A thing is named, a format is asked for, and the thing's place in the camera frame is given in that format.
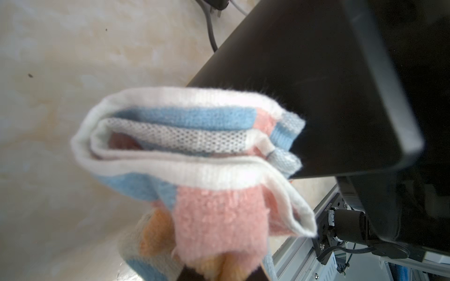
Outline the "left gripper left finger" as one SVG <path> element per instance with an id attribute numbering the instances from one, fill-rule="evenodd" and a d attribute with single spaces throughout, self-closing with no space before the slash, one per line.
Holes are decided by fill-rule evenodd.
<path id="1" fill-rule="evenodd" d="M 200 274 L 194 269 L 185 266 L 178 276 L 177 281 L 200 281 Z"/>

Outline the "black coffee machine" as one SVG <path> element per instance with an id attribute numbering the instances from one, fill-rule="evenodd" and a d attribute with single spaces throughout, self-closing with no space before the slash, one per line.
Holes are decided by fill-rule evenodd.
<path id="1" fill-rule="evenodd" d="M 297 178 L 334 176 L 389 242 L 450 250 L 450 3 L 261 1 L 190 81 L 306 121 Z"/>

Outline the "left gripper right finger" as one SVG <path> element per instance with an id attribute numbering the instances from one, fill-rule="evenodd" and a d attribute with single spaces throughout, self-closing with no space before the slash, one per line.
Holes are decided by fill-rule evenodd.
<path id="1" fill-rule="evenodd" d="M 264 270 L 262 266 L 259 266 L 257 270 L 252 272 L 246 281 L 270 281 L 268 273 Z"/>

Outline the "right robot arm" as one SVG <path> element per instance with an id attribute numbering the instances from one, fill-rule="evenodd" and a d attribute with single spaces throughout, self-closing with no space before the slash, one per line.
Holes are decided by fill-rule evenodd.
<path id="1" fill-rule="evenodd" d="M 331 208 L 322 212 L 317 225 L 318 236 L 313 245 L 316 258 L 323 265 L 335 251 L 353 255 L 371 253 L 390 259 L 410 256 L 405 246 L 379 239 L 361 211 Z"/>

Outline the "blue striped cloth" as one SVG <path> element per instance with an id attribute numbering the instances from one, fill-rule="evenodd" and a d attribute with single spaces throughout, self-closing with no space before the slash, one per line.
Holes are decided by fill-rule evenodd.
<path id="1" fill-rule="evenodd" d="M 145 281 L 276 275 L 272 236 L 316 236 L 309 204 L 289 182 L 290 152 L 305 127 L 297 114 L 254 92 L 128 89 L 93 107 L 71 140 L 78 164 L 152 210 L 120 242 Z"/>

